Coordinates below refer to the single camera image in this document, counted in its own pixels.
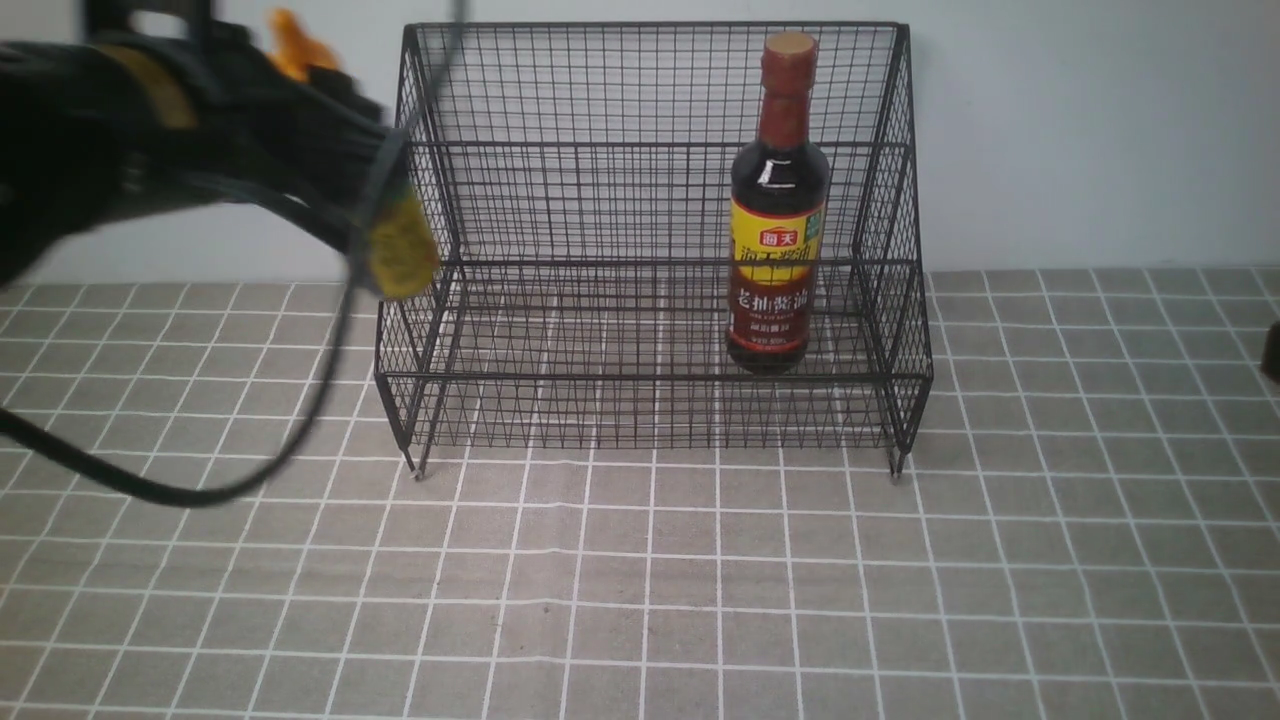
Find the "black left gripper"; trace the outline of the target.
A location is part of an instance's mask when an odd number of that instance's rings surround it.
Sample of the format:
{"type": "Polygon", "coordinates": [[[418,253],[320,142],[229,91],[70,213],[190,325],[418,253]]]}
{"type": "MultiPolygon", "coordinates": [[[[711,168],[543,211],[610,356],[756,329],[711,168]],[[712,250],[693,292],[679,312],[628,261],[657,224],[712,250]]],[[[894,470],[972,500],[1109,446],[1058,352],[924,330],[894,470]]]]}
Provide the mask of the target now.
{"type": "Polygon", "coordinates": [[[210,1],[84,1],[81,44],[6,41],[1,274],[100,225],[243,202],[329,245],[300,169],[300,87],[210,1]]]}

